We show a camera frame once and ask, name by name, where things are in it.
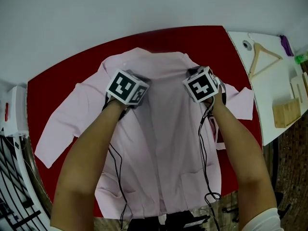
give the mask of red table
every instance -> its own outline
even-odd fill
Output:
[[[27,115],[32,149],[35,151],[44,127],[61,102],[74,89],[76,83],[93,75],[108,56],[140,47],[151,52],[187,53],[199,65],[210,66],[215,75],[237,90],[250,87],[244,66],[237,51],[222,26],[189,26],[152,31],[120,38],[74,55],[36,76],[28,83]],[[251,131],[260,146],[261,134],[256,107],[253,120],[241,122]],[[46,192],[53,201],[56,183],[70,146],[51,168],[35,158]],[[221,168],[221,195],[238,189],[234,171],[226,151],[218,151]],[[97,203],[94,215],[102,214]]]

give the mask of person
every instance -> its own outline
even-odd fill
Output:
[[[126,106],[113,99],[69,151],[58,179],[51,227],[62,231],[93,230],[94,192],[104,168],[108,147]],[[215,96],[212,115],[225,142],[237,177],[239,229],[280,231],[280,219],[261,148],[254,136]]]

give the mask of wooden hanger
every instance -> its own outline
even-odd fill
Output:
[[[262,45],[260,45],[259,43],[255,43],[254,44],[254,50],[255,50],[255,56],[254,59],[251,63],[251,67],[250,67],[250,71],[249,71],[249,80],[252,80],[252,78],[256,77],[257,75],[263,73],[265,70],[269,69],[269,67],[271,67],[272,65],[274,65],[275,63],[277,63],[278,61],[282,60],[282,57],[274,52],[271,52],[267,49],[265,49]],[[258,58],[259,58],[259,54],[260,51],[263,51],[269,55],[275,56],[277,57],[277,60],[272,62],[270,65],[266,66],[265,68],[263,68],[261,71],[257,72],[255,74],[255,70],[256,70],[256,66],[257,66],[257,62],[258,62]]]

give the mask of green bottle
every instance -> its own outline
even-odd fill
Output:
[[[301,55],[298,55],[298,56],[295,57],[295,62],[297,64],[301,64],[301,63],[303,63],[303,62],[305,62],[307,60],[308,60],[308,52],[306,52],[304,54],[301,54]]]

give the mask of white table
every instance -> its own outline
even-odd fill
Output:
[[[294,57],[287,56],[279,37],[256,33],[249,33],[248,35],[248,33],[244,32],[228,32],[228,34],[237,49],[247,74],[250,71],[251,63],[255,55],[253,49],[254,41],[260,43],[267,50],[283,57],[283,60],[278,61],[251,81],[260,120],[262,143],[263,145],[267,145],[288,129],[275,128],[272,106],[273,104],[283,103],[294,97],[290,81],[293,77],[301,75],[303,73],[302,69],[300,65],[295,63]],[[247,40],[251,44],[251,51],[248,51],[244,47],[244,40]],[[261,53],[258,58],[255,73],[273,61],[275,61],[274,57]],[[308,107],[305,107],[301,111],[301,115],[306,110],[308,110]]]

